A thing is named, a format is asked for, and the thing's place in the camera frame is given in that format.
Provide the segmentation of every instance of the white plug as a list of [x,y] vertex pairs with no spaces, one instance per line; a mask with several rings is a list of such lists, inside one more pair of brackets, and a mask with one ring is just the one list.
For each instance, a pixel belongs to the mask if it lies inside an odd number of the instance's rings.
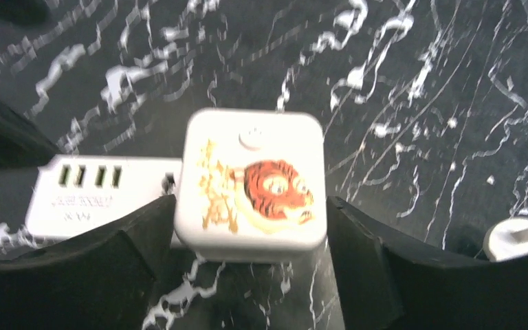
[[487,231],[483,249],[495,262],[528,255],[528,219],[511,218],[497,223]]
[[[69,239],[175,194],[177,158],[56,156],[39,168],[25,225],[50,239]],[[171,246],[181,247],[175,234]]]

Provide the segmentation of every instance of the power adapter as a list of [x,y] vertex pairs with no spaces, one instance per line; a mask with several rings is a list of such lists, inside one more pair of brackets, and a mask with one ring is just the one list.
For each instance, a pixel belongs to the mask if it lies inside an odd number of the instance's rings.
[[[58,155],[39,168],[27,231],[63,240],[118,220],[176,194],[181,168],[177,158]],[[175,234],[171,246],[182,246]]]

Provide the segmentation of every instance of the white round object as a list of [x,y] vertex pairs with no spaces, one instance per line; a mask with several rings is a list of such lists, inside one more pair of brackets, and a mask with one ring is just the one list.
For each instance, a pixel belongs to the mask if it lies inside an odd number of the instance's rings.
[[487,232],[483,249],[490,261],[506,261],[528,255],[528,218],[511,218]]
[[250,127],[241,132],[239,139],[240,143],[250,150],[259,150],[263,148],[267,141],[264,131],[257,126]]

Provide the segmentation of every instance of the tiger illustration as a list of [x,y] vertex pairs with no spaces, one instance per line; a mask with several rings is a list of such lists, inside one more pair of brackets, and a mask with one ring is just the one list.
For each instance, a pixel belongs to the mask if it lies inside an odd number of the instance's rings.
[[251,206],[259,217],[248,218],[260,229],[275,232],[280,230],[280,221],[301,225],[313,219],[313,194],[298,171],[286,161],[259,161],[235,170],[232,176],[236,182],[236,204],[241,206],[247,202]]

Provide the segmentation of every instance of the marble floor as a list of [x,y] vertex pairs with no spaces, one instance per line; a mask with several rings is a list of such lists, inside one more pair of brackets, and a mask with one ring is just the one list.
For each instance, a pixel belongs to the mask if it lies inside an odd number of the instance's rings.
[[[0,98],[66,153],[181,157],[202,107],[305,111],[327,194],[412,237],[483,258],[488,228],[528,217],[528,0],[47,3],[46,26],[0,22]],[[0,199],[16,205],[0,257],[42,243],[23,229],[31,185]],[[344,329],[326,246],[177,258],[145,329]]]

